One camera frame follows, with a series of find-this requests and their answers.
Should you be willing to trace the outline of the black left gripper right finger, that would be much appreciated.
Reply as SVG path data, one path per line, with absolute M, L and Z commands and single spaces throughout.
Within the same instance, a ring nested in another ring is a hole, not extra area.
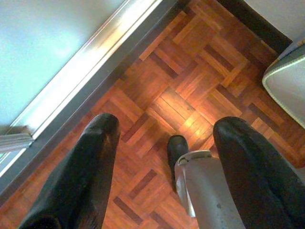
M 213 138 L 245 228 L 305 227 L 305 180 L 262 134 L 229 116 L 214 124 Z

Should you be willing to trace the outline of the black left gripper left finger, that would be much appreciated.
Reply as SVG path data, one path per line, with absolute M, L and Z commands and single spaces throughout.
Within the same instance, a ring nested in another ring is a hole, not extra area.
M 19 228 L 100 229 L 109 200 L 119 120 L 100 114 L 50 173 Z

